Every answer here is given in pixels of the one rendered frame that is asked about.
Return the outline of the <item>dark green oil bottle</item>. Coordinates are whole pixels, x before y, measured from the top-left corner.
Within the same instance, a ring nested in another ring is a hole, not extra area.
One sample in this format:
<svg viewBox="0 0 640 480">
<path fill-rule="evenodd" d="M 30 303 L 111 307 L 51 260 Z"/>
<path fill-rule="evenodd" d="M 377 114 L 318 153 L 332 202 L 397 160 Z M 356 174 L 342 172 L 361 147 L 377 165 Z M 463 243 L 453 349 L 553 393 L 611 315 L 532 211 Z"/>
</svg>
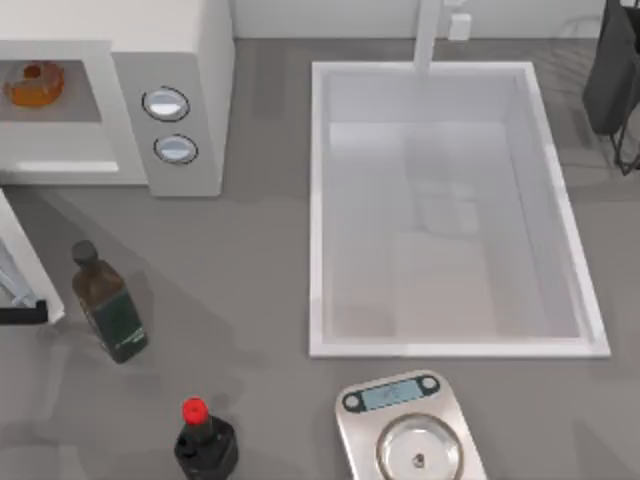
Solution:
<svg viewBox="0 0 640 480">
<path fill-rule="evenodd" d="M 71 256 L 78 267 L 72 288 L 85 318 L 115 363 L 129 361 L 148 337 L 125 280 L 89 240 L 76 242 Z"/>
</svg>

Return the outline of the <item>pale microwave oven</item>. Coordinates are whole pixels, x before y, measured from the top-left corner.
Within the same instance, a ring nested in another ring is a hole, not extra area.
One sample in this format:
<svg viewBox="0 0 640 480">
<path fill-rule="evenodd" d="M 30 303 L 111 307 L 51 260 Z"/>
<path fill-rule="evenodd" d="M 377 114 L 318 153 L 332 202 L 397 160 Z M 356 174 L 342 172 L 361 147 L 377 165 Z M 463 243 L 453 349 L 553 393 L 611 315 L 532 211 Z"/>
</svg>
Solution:
<svg viewBox="0 0 640 480">
<path fill-rule="evenodd" d="M 12 64 L 65 71 L 51 105 L 10 103 Z M 222 189 L 234 81 L 228 0 L 0 0 L 0 185 L 141 185 L 157 197 Z M 162 86 L 189 100 L 178 122 L 152 119 L 142 95 Z M 168 164 L 156 139 L 180 134 L 198 157 Z"/>
</svg>

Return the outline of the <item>small round microwave knob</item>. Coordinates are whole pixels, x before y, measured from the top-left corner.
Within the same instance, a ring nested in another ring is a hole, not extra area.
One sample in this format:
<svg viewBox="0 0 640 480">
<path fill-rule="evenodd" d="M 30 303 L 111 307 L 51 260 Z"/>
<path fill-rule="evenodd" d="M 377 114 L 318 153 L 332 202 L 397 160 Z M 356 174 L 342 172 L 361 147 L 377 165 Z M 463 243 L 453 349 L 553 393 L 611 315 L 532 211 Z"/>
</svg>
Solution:
<svg viewBox="0 0 640 480">
<path fill-rule="evenodd" d="M 174 165 L 189 164 L 199 154 L 196 143 L 189 137 L 180 134 L 156 139 L 153 150 L 158 159 Z"/>
</svg>

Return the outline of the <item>tall white tap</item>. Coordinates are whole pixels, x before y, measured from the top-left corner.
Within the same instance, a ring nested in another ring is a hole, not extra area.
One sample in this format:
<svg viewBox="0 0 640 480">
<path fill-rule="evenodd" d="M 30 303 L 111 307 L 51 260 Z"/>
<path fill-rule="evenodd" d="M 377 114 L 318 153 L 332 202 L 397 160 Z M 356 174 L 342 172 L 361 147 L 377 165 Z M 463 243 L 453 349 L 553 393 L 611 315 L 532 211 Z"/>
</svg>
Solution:
<svg viewBox="0 0 640 480">
<path fill-rule="evenodd" d="M 418 0 L 416 39 L 413 67 L 417 74 L 426 76 L 430 71 L 435 40 L 442 10 L 450 10 L 447 39 L 452 42 L 468 41 L 471 36 L 472 15 L 462 11 L 469 0 Z"/>
</svg>

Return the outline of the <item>orange-brown bread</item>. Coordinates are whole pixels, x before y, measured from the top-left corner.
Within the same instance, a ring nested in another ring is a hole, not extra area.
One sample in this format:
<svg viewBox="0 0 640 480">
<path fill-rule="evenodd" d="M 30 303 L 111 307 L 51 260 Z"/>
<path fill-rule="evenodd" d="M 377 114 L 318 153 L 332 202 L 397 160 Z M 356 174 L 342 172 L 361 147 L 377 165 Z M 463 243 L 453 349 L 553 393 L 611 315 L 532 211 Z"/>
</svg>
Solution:
<svg viewBox="0 0 640 480">
<path fill-rule="evenodd" d="M 64 68 L 52 61 L 22 61 L 10 66 L 2 92 L 11 104 L 41 108 L 53 104 L 65 87 Z"/>
</svg>

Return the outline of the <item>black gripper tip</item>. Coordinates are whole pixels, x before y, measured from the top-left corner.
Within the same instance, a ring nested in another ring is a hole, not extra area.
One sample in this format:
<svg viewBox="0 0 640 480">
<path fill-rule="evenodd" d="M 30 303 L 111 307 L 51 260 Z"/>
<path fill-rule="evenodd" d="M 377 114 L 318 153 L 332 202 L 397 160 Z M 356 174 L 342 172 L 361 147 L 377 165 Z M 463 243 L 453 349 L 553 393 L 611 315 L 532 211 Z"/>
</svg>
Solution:
<svg viewBox="0 0 640 480">
<path fill-rule="evenodd" d="M 44 325 L 49 321 L 45 300 L 38 300 L 34 307 L 0 308 L 0 326 Z"/>
</svg>

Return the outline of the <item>silver kitchen scale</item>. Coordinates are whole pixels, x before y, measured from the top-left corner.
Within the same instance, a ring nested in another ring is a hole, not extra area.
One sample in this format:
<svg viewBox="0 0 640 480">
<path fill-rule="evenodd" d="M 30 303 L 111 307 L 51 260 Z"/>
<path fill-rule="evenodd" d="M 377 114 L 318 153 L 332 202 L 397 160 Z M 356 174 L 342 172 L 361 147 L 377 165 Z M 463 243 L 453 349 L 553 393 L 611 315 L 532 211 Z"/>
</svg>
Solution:
<svg viewBox="0 0 640 480">
<path fill-rule="evenodd" d="M 432 370 L 349 386 L 335 418 L 353 480 L 489 480 L 454 389 Z"/>
</svg>

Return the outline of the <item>large round microwave knob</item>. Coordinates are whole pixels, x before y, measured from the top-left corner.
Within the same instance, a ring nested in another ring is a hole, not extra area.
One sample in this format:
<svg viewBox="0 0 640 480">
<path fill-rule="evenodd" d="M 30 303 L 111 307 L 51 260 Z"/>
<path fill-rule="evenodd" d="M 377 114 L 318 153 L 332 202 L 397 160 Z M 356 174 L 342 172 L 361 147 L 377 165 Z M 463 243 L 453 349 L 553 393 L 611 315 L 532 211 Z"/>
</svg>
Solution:
<svg viewBox="0 0 640 480">
<path fill-rule="evenodd" d="M 178 122 L 190 112 L 188 98 L 179 90 L 162 86 L 142 95 L 142 107 L 154 120 Z"/>
</svg>

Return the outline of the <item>white microwave door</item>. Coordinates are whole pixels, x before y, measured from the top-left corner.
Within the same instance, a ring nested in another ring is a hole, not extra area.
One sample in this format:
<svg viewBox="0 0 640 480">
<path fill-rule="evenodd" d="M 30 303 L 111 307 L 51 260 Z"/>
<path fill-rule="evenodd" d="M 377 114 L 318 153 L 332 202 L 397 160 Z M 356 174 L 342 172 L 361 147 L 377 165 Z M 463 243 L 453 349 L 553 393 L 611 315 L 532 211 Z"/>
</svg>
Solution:
<svg viewBox="0 0 640 480">
<path fill-rule="evenodd" d="M 62 299 L 0 188 L 0 308 L 34 307 L 45 300 L 49 321 L 65 315 Z"/>
</svg>

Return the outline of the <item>black bottle with red cap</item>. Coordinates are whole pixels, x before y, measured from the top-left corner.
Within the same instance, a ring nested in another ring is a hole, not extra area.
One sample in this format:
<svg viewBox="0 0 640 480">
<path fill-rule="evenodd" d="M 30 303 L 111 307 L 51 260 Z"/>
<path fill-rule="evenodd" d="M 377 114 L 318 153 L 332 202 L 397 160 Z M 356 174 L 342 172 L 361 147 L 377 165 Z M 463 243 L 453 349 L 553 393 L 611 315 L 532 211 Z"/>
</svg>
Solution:
<svg viewBox="0 0 640 480">
<path fill-rule="evenodd" d="M 234 427 L 213 416 L 198 396 L 187 398 L 181 411 L 174 456 L 186 480 L 232 480 L 239 460 Z"/>
</svg>

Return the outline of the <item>white sink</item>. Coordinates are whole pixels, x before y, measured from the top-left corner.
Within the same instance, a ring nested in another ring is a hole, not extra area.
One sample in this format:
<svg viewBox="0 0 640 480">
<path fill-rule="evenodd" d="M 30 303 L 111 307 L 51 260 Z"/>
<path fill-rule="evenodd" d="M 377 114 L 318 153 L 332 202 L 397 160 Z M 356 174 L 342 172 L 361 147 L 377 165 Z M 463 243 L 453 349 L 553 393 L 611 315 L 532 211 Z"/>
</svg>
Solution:
<svg viewBox="0 0 640 480">
<path fill-rule="evenodd" d="M 534 66 L 312 66 L 313 357 L 611 354 Z"/>
</svg>

